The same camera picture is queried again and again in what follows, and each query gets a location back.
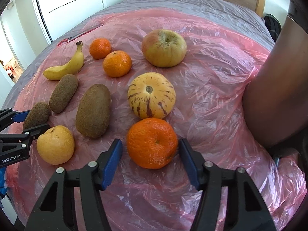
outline mandarin orange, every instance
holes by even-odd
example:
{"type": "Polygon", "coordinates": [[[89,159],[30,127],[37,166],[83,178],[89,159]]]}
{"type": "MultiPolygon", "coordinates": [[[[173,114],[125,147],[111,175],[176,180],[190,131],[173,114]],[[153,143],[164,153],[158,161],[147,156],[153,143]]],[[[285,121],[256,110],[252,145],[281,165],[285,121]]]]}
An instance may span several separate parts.
{"type": "Polygon", "coordinates": [[[95,39],[89,48],[90,55],[96,60],[105,58],[110,51],[111,45],[106,38],[95,39]]]}
{"type": "Polygon", "coordinates": [[[146,118],[134,124],[127,135],[127,151],[143,168],[166,166],[175,155],[178,140],[171,125],[157,118],[146,118]]]}
{"type": "Polygon", "coordinates": [[[122,50],[114,51],[104,59],[103,68],[108,76],[113,78],[121,77],[129,72],[131,58],[122,50]]]}

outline pink plastic sheet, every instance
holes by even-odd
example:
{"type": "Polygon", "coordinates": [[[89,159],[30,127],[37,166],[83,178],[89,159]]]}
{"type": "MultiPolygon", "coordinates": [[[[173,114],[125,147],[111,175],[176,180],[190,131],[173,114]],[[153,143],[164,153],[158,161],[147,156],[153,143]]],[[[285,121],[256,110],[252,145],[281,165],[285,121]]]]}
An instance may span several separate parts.
{"type": "MultiPolygon", "coordinates": [[[[145,72],[163,74],[174,86],[177,101],[165,118],[179,138],[187,138],[193,149],[218,166],[235,169],[243,166],[259,188],[275,222],[281,230],[291,219],[306,193],[301,170],[292,158],[281,160],[278,170],[266,150],[252,137],[244,121],[242,95],[257,74],[269,52],[255,41],[201,17],[167,9],[143,9],[98,16],[85,28],[103,26],[78,38],[84,42],[84,66],[77,74],[79,87],[61,114],[52,113],[51,126],[68,127],[76,150],[63,167],[77,169],[96,160],[114,138],[124,144],[124,153],[113,183],[102,192],[102,201],[113,231],[189,230],[201,193],[187,178],[178,155],[160,170],[138,167],[128,156],[125,136],[139,119],[127,102],[130,82],[145,72]],[[142,55],[141,41],[153,29],[165,28],[180,33],[187,42],[183,62],[169,69],[149,64],[142,55]],[[110,40],[112,50],[124,50],[132,58],[131,71],[117,79],[109,78],[102,60],[94,60],[89,45],[98,37],[110,40]],[[110,124],[96,140],[82,136],[75,127],[79,101],[93,84],[106,85],[111,93],[110,124]]],[[[32,80],[20,93],[14,110],[29,110],[39,101],[49,102],[57,85],[42,71],[66,63],[76,50],[75,41],[55,48],[41,64],[32,80]]],[[[22,124],[9,132],[21,133],[22,124]]],[[[45,163],[33,142],[30,159],[8,167],[8,184],[18,216],[23,223],[57,166],[45,163]]],[[[222,230],[226,212],[223,190],[217,230],[222,230]]],[[[77,218],[84,230],[80,195],[76,191],[77,218]]]]}

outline metal screw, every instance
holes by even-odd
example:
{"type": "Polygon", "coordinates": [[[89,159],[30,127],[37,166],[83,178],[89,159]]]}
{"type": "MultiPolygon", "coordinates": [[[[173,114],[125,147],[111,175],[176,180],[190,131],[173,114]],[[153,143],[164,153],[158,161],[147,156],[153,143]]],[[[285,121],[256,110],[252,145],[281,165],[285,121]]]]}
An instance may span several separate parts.
{"type": "Polygon", "coordinates": [[[64,172],[64,168],[59,167],[59,168],[56,169],[56,172],[57,172],[58,174],[61,174],[61,173],[64,172]]]}
{"type": "Polygon", "coordinates": [[[96,161],[90,161],[90,162],[88,163],[88,166],[89,166],[89,167],[96,167],[96,165],[97,165],[97,162],[96,162],[96,161]]]}
{"type": "Polygon", "coordinates": [[[206,167],[212,167],[214,164],[213,164],[213,162],[211,162],[211,161],[206,161],[205,163],[204,163],[204,166],[206,166],[206,167]]]}
{"type": "Polygon", "coordinates": [[[241,174],[244,174],[246,170],[243,167],[238,167],[237,171],[241,174]]]}

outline blue gripper pad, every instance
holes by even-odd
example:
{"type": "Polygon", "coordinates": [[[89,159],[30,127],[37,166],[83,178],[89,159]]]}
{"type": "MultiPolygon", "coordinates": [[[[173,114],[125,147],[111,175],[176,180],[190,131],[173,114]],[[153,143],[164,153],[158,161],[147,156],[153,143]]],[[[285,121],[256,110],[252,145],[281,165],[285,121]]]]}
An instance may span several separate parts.
{"type": "Polygon", "coordinates": [[[30,110],[16,113],[16,115],[13,117],[13,120],[15,122],[24,122],[29,112],[30,110]]]}
{"type": "Polygon", "coordinates": [[[0,168],[0,200],[5,196],[7,192],[7,174],[6,174],[7,167],[0,168]]]}
{"type": "Polygon", "coordinates": [[[199,152],[193,151],[186,139],[180,139],[179,141],[179,154],[190,183],[196,190],[202,190],[201,184],[204,179],[203,164],[205,162],[203,156],[199,152]]]}
{"type": "Polygon", "coordinates": [[[123,145],[121,140],[115,139],[108,151],[103,152],[97,159],[102,169],[103,181],[102,188],[106,188],[111,184],[123,153],[123,145]]]}

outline kiwi fruit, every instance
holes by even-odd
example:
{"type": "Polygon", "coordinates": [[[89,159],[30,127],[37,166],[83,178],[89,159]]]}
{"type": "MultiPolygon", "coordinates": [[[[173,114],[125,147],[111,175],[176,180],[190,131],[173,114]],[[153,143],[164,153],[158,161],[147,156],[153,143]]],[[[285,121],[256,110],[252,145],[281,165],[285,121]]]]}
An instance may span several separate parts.
{"type": "Polygon", "coordinates": [[[76,114],[76,128],[84,136],[98,138],[108,127],[110,92],[102,84],[91,86],[83,95],[76,114]]]}
{"type": "Polygon", "coordinates": [[[50,108],[48,104],[46,102],[38,102],[30,110],[23,122],[23,130],[46,123],[49,115],[50,108]]]}
{"type": "Polygon", "coordinates": [[[77,87],[77,76],[72,74],[63,76],[50,96],[49,106],[51,110],[56,114],[61,113],[72,99],[77,87]]]}

